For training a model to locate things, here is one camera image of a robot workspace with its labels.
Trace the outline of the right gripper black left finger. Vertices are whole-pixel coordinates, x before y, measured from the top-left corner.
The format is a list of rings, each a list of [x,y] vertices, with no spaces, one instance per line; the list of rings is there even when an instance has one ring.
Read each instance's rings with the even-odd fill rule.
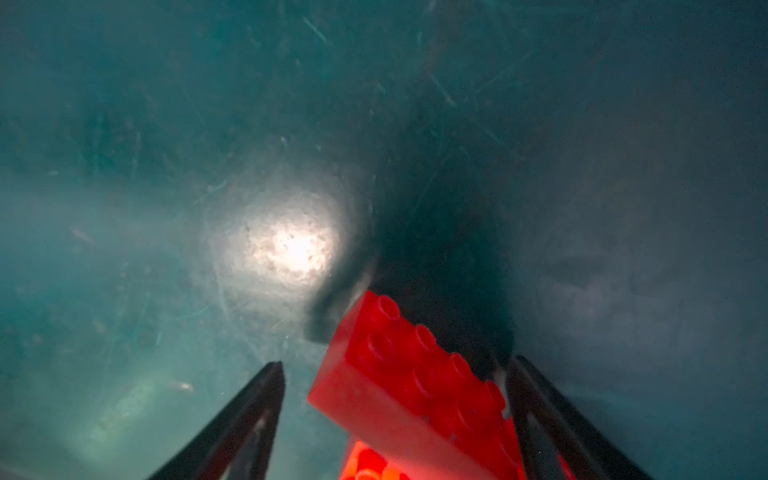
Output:
[[[264,479],[284,393],[283,364],[267,363],[150,479]]]

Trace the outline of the red lego brick cluster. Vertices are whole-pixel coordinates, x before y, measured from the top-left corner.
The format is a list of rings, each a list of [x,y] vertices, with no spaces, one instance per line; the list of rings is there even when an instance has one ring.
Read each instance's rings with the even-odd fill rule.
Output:
[[[410,477],[359,438],[350,437],[338,479],[410,480]]]
[[[309,403],[412,479],[522,479],[506,400],[388,296],[366,292],[328,347]]]

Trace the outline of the red lego brick cluster top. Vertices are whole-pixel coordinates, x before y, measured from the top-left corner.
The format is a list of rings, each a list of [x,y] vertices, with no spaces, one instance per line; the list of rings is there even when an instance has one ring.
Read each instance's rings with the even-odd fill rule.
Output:
[[[412,479],[522,479],[506,400],[388,296],[366,292],[328,347],[309,403]]]

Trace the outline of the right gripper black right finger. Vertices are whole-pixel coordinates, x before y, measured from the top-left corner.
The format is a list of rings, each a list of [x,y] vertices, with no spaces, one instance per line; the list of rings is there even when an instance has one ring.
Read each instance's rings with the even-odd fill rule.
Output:
[[[506,391],[528,479],[648,479],[524,356]]]

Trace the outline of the red lego brick cluster bottom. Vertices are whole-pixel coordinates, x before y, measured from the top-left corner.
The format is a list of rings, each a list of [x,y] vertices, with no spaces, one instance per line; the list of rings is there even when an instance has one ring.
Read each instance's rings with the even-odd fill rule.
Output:
[[[338,479],[410,480],[410,477],[359,438],[350,437]]]

